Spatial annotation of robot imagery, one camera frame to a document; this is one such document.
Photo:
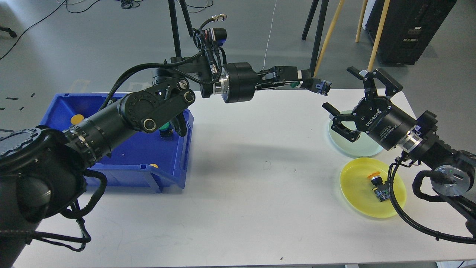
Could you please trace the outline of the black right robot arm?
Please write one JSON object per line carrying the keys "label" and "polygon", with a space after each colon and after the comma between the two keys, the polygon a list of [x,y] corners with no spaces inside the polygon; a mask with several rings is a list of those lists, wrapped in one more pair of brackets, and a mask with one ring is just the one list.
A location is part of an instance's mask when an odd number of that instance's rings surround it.
{"label": "black right robot arm", "polygon": [[[398,108],[391,98],[401,92],[402,85],[381,68],[359,71],[351,66],[347,71],[363,82],[364,97],[350,113],[335,109],[328,102],[323,108],[331,114],[332,130],[350,142],[366,133],[382,148],[400,147],[402,154],[388,168],[390,201],[397,214],[419,232],[436,240],[474,244],[475,203],[464,195],[475,183],[475,154],[455,150],[437,135],[436,115],[425,111],[414,119]],[[428,170],[415,175],[412,190],[416,197],[428,202],[447,202],[466,219],[471,237],[439,232],[419,224],[400,207],[394,194],[394,177],[400,166],[425,164]]]}

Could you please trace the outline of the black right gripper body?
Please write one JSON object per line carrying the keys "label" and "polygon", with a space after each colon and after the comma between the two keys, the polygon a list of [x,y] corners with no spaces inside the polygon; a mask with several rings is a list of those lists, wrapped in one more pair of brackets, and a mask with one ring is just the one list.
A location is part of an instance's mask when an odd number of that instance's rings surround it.
{"label": "black right gripper body", "polygon": [[357,128],[353,132],[354,141],[359,139],[357,132],[360,132],[366,133],[386,150],[400,146],[403,151],[412,151],[419,145],[415,131],[417,121],[385,97],[376,97],[372,101],[362,98],[353,115]]}

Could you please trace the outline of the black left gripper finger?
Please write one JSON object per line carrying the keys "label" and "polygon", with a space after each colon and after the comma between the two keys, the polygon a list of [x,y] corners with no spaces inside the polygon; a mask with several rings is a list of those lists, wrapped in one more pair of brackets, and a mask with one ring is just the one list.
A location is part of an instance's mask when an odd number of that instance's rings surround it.
{"label": "black left gripper finger", "polygon": [[316,90],[316,85],[320,84],[320,79],[304,79],[298,81],[272,81],[266,79],[258,82],[255,86],[255,91],[259,90],[277,90],[285,86],[289,86],[291,89],[306,89],[310,91]]}
{"label": "black left gripper finger", "polygon": [[311,77],[309,69],[298,70],[296,66],[274,66],[257,73],[262,81],[267,82],[298,82]]}

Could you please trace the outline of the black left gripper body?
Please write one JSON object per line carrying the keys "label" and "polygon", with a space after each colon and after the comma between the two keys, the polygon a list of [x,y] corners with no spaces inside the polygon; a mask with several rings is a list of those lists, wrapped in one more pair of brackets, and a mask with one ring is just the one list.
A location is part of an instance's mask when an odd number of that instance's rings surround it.
{"label": "black left gripper body", "polygon": [[254,97],[258,75],[250,63],[226,63],[225,78],[228,83],[222,98],[226,103],[246,102]]}

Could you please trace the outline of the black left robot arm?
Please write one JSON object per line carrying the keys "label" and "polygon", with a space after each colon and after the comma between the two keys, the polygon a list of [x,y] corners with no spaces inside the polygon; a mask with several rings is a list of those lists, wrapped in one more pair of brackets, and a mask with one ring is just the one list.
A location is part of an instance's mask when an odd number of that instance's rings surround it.
{"label": "black left robot arm", "polygon": [[203,98],[220,94],[226,103],[245,102],[258,90],[286,85],[326,95],[330,82],[311,70],[275,66],[254,71],[249,63],[227,63],[223,28],[205,28],[226,20],[213,16],[193,29],[199,50],[170,62],[143,63],[118,78],[99,110],[64,131],[45,125],[1,139],[1,267],[10,268],[32,240],[83,251],[91,241],[83,217],[105,192],[106,176],[91,170],[104,156],[136,133],[153,133],[170,123],[187,134],[183,112],[201,86]]}

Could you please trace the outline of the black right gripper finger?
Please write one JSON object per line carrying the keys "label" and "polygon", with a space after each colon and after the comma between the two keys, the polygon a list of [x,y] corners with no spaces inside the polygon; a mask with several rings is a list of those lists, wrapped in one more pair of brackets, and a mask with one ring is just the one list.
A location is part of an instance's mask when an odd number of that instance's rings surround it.
{"label": "black right gripper finger", "polygon": [[[355,108],[393,108],[391,98],[401,92],[403,86],[396,81],[389,73],[382,68],[374,71],[359,71],[354,66],[347,67],[347,71],[363,82],[364,97],[358,102]],[[379,81],[385,86],[385,95],[378,94],[376,82]]]}
{"label": "black right gripper finger", "polygon": [[[355,106],[352,112],[342,113],[328,102],[325,102],[322,105],[322,107],[332,115],[332,130],[352,143],[359,139],[361,132],[367,132],[367,129],[364,129],[363,125],[361,124],[361,121],[364,119],[364,117],[358,115],[357,113],[357,108],[359,106],[360,103]],[[354,122],[356,129],[349,129],[343,125],[343,122]]]}

